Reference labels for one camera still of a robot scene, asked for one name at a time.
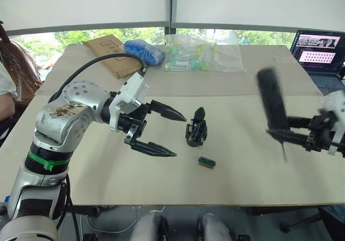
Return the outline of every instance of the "window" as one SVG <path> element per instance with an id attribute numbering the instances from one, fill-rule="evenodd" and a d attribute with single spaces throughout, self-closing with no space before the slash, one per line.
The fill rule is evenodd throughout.
<path id="1" fill-rule="evenodd" d="M 11 39 L 21 43 L 31 52 L 44 80 L 69 44 L 81 44 L 106 35 L 114 35 L 122 42 L 143 39 L 150 44 L 164 44 L 163 27 L 49 32 L 15 36 Z"/>
<path id="2" fill-rule="evenodd" d="M 224 40 L 228 37 L 230 30 L 221 29 L 177 29 L 176 33 L 189 34 L 200 37 L 215 38 Z M 234 30 L 238 43 L 244 45 L 285 45 L 290 49 L 295 37 L 293 32 L 267 32 Z"/>

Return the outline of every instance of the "clear plastic bag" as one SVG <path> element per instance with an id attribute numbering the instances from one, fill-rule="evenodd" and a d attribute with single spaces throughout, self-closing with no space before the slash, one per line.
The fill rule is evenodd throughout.
<path id="1" fill-rule="evenodd" d="M 167 35 L 165 42 L 165 71 L 245 72 L 234 32 L 226 40 Z"/>

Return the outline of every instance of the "laptop screen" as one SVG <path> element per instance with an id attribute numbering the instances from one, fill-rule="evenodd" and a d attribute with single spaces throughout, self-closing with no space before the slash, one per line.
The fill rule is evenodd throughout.
<path id="1" fill-rule="evenodd" d="M 290 51 L 307 72 L 336 75 L 345 61 L 345 33 L 299 30 Z"/>

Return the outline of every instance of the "white robot part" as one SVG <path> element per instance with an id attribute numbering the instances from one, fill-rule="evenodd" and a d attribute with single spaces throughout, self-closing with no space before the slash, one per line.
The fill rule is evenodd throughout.
<path id="1" fill-rule="evenodd" d="M 204 240 L 233 241 L 228 228 L 213 214 L 207 213 L 203 216 L 203 226 L 205 229 Z"/>
<path id="2" fill-rule="evenodd" d="M 337 117 L 333 130 L 335 131 L 332 142 L 340 143 L 345 133 L 345 94 L 343 91 L 336 91 L 328 94 L 323 100 L 322 108 L 333 112 Z M 331 145 L 328 154 L 335 155 L 337 147 Z"/>
<path id="3" fill-rule="evenodd" d="M 58 241 L 58 231 L 47 217 L 24 216 L 8 222 L 0 231 L 0 240 Z"/>
<path id="4" fill-rule="evenodd" d="M 160 220 L 161 215 L 158 213 L 148 213 L 143 215 L 135 224 L 129 241 L 157 240 Z"/>
<path id="5" fill-rule="evenodd" d="M 110 129 L 118 132 L 118 120 L 120 113 L 129 114 L 138 109 L 144 101 L 149 86 L 145 84 L 144 79 L 138 73 L 135 73 L 124 85 L 109 105 Z"/>

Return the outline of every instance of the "table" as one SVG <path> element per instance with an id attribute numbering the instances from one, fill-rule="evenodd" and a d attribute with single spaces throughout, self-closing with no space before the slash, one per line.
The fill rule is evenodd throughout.
<path id="1" fill-rule="evenodd" d="M 257 72 L 274 66 L 285 95 L 322 96 L 306 71 L 285 46 L 240 45 L 245 72 L 165 72 L 160 66 L 148 68 L 145 79 L 151 96 L 229 96 L 256 95 Z M 79 67 L 94 59 L 83 45 L 69 45 L 47 76 L 37 94 L 51 95 Z M 102 63 L 83 71 L 77 79 L 93 81 L 103 89 L 117 91 L 129 78 L 115 78 Z"/>
<path id="2" fill-rule="evenodd" d="M 37 112 L 48 100 L 38 95 L 0 149 L 0 197 L 10 193 L 20 162 L 29 150 Z M 345 159 L 341 154 L 306 152 L 279 143 L 265 133 L 260 97 L 148 97 L 169 104 L 191 118 L 206 111 L 208 139 L 189 147 L 183 122 L 147 116 L 140 140 L 154 141 L 178 157 L 150 157 L 123 143 L 109 125 L 92 123 L 73 154 L 69 175 L 77 205 L 311 205 L 345 202 Z M 285 97 L 287 114 L 311 117 L 320 97 Z M 216 161 L 198 165 L 199 156 Z"/>

